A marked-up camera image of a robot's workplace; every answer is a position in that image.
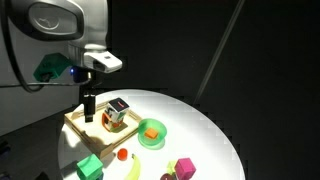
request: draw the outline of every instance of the green bowl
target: green bowl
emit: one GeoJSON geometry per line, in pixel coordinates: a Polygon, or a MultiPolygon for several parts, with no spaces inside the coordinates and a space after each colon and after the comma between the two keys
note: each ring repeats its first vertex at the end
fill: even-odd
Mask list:
{"type": "Polygon", "coordinates": [[[138,127],[138,139],[142,146],[148,149],[160,149],[165,144],[167,128],[160,121],[155,119],[143,119],[138,127]],[[158,131],[158,136],[155,139],[148,138],[144,135],[148,128],[153,128],[158,131]]]}

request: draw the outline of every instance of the white round table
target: white round table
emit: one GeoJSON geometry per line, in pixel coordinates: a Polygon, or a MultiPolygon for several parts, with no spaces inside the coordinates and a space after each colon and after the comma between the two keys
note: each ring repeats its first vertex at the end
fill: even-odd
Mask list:
{"type": "MultiPolygon", "coordinates": [[[[128,150],[128,159],[120,161],[110,153],[101,161],[104,179],[122,180],[133,165],[131,154],[141,162],[140,180],[159,180],[166,173],[168,162],[190,158],[196,167],[194,180],[245,180],[243,167],[229,139],[205,115],[172,97],[144,90],[118,90],[96,96],[96,103],[117,97],[126,101],[142,118],[154,118],[167,128],[165,146],[149,150],[141,146],[137,134],[119,145],[128,150]]],[[[64,179],[79,179],[77,161],[92,153],[66,125],[63,126],[58,147],[59,167],[64,179]]]]}

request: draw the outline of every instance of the dark wall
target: dark wall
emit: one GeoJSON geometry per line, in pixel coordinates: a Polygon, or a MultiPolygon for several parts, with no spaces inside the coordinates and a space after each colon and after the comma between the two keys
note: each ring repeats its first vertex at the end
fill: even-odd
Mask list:
{"type": "MultiPolygon", "coordinates": [[[[193,102],[236,4],[112,1],[109,43],[125,66],[98,87],[151,89],[193,102]]],[[[316,175],[319,7],[247,0],[196,106],[230,137],[247,179],[316,175]]]]}

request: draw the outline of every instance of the toy banana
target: toy banana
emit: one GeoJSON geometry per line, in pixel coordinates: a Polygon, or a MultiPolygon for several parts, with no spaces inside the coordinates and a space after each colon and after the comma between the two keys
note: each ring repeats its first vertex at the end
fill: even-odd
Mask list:
{"type": "Polygon", "coordinates": [[[140,176],[140,160],[134,154],[132,154],[132,158],[134,160],[133,165],[125,180],[138,180],[140,176]]]}

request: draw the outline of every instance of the magenta block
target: magenta block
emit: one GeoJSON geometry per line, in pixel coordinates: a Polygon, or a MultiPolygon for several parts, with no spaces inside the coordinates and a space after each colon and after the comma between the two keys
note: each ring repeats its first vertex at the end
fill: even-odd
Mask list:
{"type": "Polygon", "coordinates": [[[196,172],[196,168],[190,158],[179,159],[174,169],[179,180],[189,180],[196,172]]]}

